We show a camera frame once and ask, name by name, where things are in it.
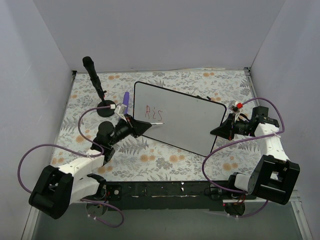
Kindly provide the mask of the white marker pen red end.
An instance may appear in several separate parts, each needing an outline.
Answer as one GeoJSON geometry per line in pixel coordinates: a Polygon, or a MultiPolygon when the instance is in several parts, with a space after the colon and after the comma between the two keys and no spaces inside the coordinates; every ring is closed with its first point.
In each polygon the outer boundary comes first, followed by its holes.
{"type": "Polygon", "coordinates": [[[158,125],[163,125],[163,122],[151,122],[150,123],[152,126],[158,126],[158,125]]]}

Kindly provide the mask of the white whiteboard black frame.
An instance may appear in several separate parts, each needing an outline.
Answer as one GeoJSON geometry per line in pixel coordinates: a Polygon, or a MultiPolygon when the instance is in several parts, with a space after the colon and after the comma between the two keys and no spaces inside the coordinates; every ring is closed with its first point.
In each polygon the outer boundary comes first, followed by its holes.
{"type": "Polygon", "coordinates": [[[134,84],[133,118],[164,123],[144,136],[194,154],[207,156],[217,137],[210,131],[223,122],[224,104],[194,95],[137,81],[134,84]]]}

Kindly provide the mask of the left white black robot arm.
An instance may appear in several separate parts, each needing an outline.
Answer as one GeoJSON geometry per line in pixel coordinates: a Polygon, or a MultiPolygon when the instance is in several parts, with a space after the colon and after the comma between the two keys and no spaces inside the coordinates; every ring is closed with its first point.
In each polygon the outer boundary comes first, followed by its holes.
{"type": "Polygon", "coordinates": [[[29,204],[53,219],[60,218],[69,205],[90,197],[106,196],[106,180],[93,173],[115,154],[114,145],[128,136],[142,136],[152,123],[135,120],[126,114],[117,125],[104,121],[98,126],[90,150],[83,156],[59,167],[46,166],[29,197],[29,204]]]}

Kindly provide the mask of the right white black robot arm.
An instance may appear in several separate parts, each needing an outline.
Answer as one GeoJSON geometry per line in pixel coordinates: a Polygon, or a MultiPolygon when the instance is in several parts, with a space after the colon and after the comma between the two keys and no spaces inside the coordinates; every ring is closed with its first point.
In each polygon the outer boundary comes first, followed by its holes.
{"type": "Polygon", "coordinates": [[[227,195],[237,199],[244,192],[281,205],[287,204],[300,173],[300,166],[286,155],[280,136],[279,123],[268,116],[269,109],[254,107],[250,120],[236,119],[231,113],[210,134],[227,140],[235,135],[256,137],[261,158],[251,174],[233,173],[226,186],[227,195]]]}

